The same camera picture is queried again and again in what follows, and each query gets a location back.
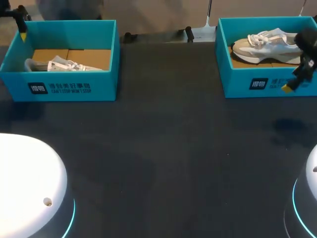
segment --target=shoe sole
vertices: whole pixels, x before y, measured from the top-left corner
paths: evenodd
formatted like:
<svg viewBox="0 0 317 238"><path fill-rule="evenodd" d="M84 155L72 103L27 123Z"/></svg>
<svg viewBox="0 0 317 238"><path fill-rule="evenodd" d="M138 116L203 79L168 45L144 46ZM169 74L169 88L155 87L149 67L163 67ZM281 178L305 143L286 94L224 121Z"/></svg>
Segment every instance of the shoe sole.
<svg viewBox="0 0 317 238"><path fill-rule="evenodd" d="M262 57L262 58L254 58L254 57L247 57L247 56L242 56L240 54L237 54L233 52L237 57L243 59L246 62L249 63L260 63L264 59L275 59L278 60L282 63L290 63L290 64L299 64L301 62L301 57L290 57L290 56L282 56L282 55L275 55L275 56L269 56L269 57Z"/></svg>

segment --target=beige sneaker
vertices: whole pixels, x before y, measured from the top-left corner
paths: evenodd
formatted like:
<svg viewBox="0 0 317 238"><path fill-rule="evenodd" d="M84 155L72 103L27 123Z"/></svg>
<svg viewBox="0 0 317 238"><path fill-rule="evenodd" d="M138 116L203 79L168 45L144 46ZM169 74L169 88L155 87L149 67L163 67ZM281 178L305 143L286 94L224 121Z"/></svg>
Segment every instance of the beige sneaker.
<svg viewBox="0 0 317 238"><path fill-rule="evenodd" d="M279 28L248 35L231 46L233 53L250 63L276 59L283 63L299 64L302 51L294 42L296 33L286 33Z"/></svg>

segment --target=white dome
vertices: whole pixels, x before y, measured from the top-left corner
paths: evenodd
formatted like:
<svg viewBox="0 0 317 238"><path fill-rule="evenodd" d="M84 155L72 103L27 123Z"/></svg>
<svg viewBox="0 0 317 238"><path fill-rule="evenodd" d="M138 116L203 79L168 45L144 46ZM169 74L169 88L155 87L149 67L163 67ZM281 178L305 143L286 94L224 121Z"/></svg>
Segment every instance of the white dome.
<svg viewBox="0 0 317 238"><path fill-rule="evenodd" d="M0 133L0 238L27 238L59 209L65 166L44 142Z"/></svg>

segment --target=sneaker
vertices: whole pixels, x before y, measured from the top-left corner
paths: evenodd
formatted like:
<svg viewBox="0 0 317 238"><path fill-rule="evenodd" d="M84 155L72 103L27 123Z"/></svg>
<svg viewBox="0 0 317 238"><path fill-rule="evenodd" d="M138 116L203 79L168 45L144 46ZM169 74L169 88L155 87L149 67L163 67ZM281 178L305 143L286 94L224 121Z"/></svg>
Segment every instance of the sneaker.
<svg viewBox="0 0 317 238"><path fill-rule="evenodd" d="M24 70L26 72L32 71L102 71L100 68L85 66L75 63L71 60L63 59L59 56L49 62L37 62L32 59L26 59L24 63Z"/></svg>
<svg viewBox="0 0 317 238"><path fill-rule="evenodd" d="M250 63L260 63L270 58L283 63L299 64L302 51L295 44L296 33L286 33L279 28L263 31L257 35L233 43L233 53Z"/></svg>

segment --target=printed logo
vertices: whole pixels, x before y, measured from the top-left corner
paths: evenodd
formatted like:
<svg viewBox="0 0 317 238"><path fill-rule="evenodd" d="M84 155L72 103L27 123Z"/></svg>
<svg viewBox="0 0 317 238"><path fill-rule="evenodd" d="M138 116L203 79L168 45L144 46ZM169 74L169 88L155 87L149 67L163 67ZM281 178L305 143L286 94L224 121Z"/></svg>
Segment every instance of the printed logo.
<svg viewBox="0 0 317 238"><path fill-rule="evenodd" d="M250 90L265 89L268 78L253 78L250 84Z"/></svg>
<svg viewBox="0 0 317 238"><path fill-rule="evenodd" d="M48 94L44 83L28 83L32 94Z"/></svg>

